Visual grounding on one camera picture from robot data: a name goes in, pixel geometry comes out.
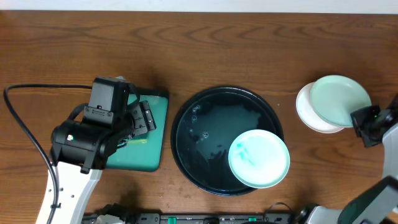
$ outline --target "round black tray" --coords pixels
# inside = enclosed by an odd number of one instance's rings
[[[172,126],[171,147],[181,172],[199,188],[217,195],[255,190],[229,168],[229,147],[245,131],[263,129],[284,140],[282,126],[269,104],[239,87],[210,88],[190,98]]]

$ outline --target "black wire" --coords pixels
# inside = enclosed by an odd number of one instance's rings
[[[267,222],[268,222],[267,213],[268,213],[275,205],[285,205],[285,206],[290,210],[291,214],[292,214],[292,215],[294,214],[294,211],[293,211],[288,205],[286,205],[286,204],[283,203],[283,202],[277,202],[277,203],[271,205],[271,206],[266,210],[266,212],[264,212],[264,221],[267,221]]]
[[[4,89],[3,92],[3,97],[4,101],[7,104],[8,110],[12,114],[12,116],[15,118],[15,120],[18,122],[19,126],[24,130],[28,138],[33,142],[37,150],[39,150],[40,155],[43,157],[45,165],[47,166],[47,169],[50,172],[53,187],[54,187],[54,199],[53,199],[53,204],[51,205],[51,211],[49,215],[49,219],[47,220],[47,224],[51,224],[52,218],[54,217],[55,209],[58,207],[58,182],[57,182],[57,177],[55,176],[55,172],[52,169],[52,165],[50,162],[50,159],[47,157],[45,154],[42,146],[39,144],[39,142],[36,140],[36,138],[33,136],[31,131],[27,128],[27,126],[24,124],[24,122],[20,119],[14,108],[12,107],[9,98],[8,98],[8,91],[11,89],[15,88],[28,88],[28,87],[39,87],[39,88],[87,88],[91,89],[91,86],[84,86],[84,85],[48,85],[48,84],[21,84],[21,85],[12,85]]]

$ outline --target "wooden table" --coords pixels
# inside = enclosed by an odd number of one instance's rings
[[[170,92],[159,170],[104,171],[87,212],[107,203],[164,213],[255,213],[275,202],[297,210],[311,202],[343,208],[381,178],[383,148],[365,149],[352,129],[312,131],[297,116],[296,95],[317,78],[342,74],[385,107],[397,93],[397,65],[398,16],[0,12],[1,88],[90,85],[96,76],[122,75],[137,86]],[[282,123],[291,165],[275,187],[216,196],[191,184],[174,162],[170,129],[179,107],[194,93],[225,84],[261,95]],[[53,128],[89,97],[89,90],[25,89],[13,91],[11,101],[48,152]],[[46,166],[1,101],[0,222],[32,223]]]

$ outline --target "white wall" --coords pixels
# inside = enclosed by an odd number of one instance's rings
[[[398,14],[398,0],[0,0],[0,9]]]

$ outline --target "wood grain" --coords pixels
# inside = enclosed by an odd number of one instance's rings
[[[365,149],[352,129],[320,134],[304,125],[295,97],[324,75],[354,78],[386,106],[398,86],[398,16],[163,12],[0,12],[0,86],[90,85],[124,76],[144,88],[167,88],[169,116],[160,168],[106,170],[86,211],[107,203],[164,213],[263,212],[275,202],[343,208],[382,174],[381,146]],[[291,156],[275,187],[220,197],[191,184],[174,163],[170,129],[194,93],[239,85],[277,113]],[[50,134],[88,90],[26,89],[11,94],[17,112],[48,151]],[[47,171],[0,102],[0,222],[33,223]],[[398,216],[391,216],[398,221]]]

